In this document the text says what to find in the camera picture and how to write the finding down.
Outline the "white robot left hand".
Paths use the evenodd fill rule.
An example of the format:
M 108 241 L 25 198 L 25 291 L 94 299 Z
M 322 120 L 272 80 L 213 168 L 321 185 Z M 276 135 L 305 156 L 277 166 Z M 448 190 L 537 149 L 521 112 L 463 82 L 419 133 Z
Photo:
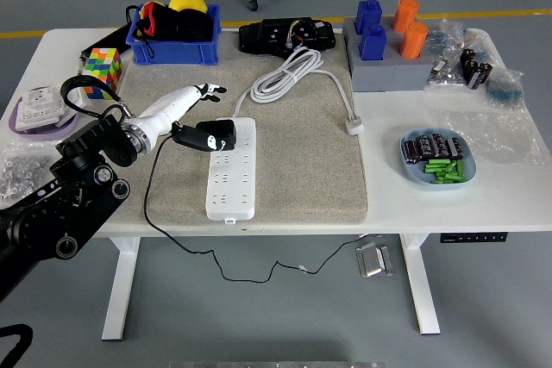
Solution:
M 226 88 L 218 84 L 187 86 L 159 98 L 138 117 L 129 120 L 129 124 L 141 130 L 139 138 L 144 142 L 146 153 L 150 153 L 158 138 L 169 134 L 172 124 L 179 121 L 198 101 L 219 102 L 217 94 L 226 91 Z

